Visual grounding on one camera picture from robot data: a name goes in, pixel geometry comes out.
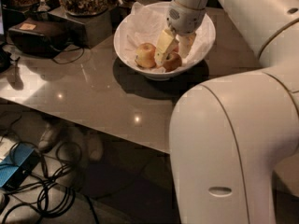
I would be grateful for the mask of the white rounded gripper body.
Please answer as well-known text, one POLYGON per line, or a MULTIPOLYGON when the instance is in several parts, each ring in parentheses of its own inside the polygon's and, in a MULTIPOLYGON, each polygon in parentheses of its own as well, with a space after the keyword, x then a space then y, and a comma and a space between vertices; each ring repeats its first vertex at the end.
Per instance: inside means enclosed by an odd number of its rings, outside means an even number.
POLYGON ((200 27, 205 15, 204 8, 188 8, 172 0, 167 11, 166 22, 172 32, 187 36, 193 34, 200 27))

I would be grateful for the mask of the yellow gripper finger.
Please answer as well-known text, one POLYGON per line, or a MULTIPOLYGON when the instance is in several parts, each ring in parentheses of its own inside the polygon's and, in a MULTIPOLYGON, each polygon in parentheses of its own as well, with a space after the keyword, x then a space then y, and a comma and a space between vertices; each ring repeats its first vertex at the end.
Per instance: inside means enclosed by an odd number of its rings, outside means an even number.
POLYGON ((170 29, 162 30, 158 42, 156 45, 156 50, 154 54, 154 60, 158 66, 162 66, 165 62, 167 56, 171 51, 178 45, 177 35, 170 29))
POLYGON ((196 33, 192 33, 192 34, 186 35, 186 36, 181 36, 180 35, 178 37, 178 41, 179 41, 178 54, 182 58, 186 58, 189 55, 195 38, 196 38, 196 33))

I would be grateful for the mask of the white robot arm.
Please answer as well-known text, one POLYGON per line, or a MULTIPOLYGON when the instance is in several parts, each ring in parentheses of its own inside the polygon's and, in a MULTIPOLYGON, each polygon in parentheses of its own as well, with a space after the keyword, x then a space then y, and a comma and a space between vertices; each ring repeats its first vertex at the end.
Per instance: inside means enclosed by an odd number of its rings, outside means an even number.
MULTIPOLYGON (((179 35, 207 0, 172 0, 179 35)), ((182 224, 276 224, 272 173, 297 153, 299 0, 218 0, 260 69, 203 82, 177 102, 169 126, 182 224)))

